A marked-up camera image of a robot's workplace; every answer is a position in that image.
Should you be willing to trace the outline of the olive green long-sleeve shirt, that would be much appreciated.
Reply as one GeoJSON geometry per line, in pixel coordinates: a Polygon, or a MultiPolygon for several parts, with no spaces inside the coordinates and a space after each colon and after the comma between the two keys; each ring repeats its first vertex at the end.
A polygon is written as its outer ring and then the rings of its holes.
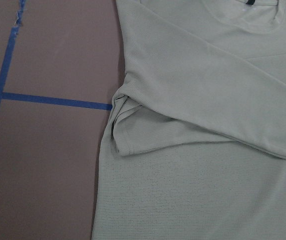
{"type": "Polygon", "coordinates": [[[92,238],[286,240],[286,0],[116,6],[92,238]]]}

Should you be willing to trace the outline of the blue tape line lengthwise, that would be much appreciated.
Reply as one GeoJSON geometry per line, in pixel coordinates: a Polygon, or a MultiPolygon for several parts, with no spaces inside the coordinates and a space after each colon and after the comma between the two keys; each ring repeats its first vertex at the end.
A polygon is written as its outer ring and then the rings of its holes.
{"type": "Polygon", "coordinates": [[[3,90],[4,90],[5,83],[6,83],[6,79],[7,79],[11,59],[12,59],[12,54],[13,54],[14,47],[15,47],[16,38],[18,36],[20,26],[22,25],[22,15],[24,13],[25,5],[26,5],[25,0],[18,1],[18,10],[16,12],[16,19],[14,22],[14,26],[11,28],[10,34],[8,37],[8,41],[7,41],[1,69],[0,69],[0,103],[2,100],[3,90]]]}

